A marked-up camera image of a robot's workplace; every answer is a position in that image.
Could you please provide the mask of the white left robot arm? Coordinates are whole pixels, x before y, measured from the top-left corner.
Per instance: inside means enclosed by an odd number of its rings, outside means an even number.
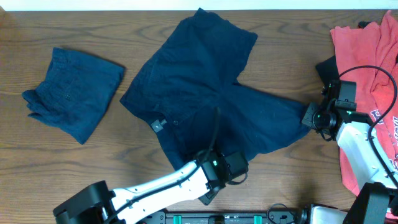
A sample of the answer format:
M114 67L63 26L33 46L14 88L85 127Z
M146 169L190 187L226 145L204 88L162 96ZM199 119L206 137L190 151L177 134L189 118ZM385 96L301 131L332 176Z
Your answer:
M57 223L138 223L175 203L198 199L209 205L233 178L234 155L212 152L207 159L188 162L181 169L150 182L110 190L96 182L53 210Z

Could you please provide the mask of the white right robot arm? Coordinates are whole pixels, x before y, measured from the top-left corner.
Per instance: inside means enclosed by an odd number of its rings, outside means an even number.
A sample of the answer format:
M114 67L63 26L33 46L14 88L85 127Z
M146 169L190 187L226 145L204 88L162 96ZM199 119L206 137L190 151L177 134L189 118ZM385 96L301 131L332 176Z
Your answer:
M324 105L310 103L302 124L326 141L336 141L354 172L360 193L348 212L311 205L307 223L384 223L397 215L397 173L382 149L366 113L356 103L332 99Z

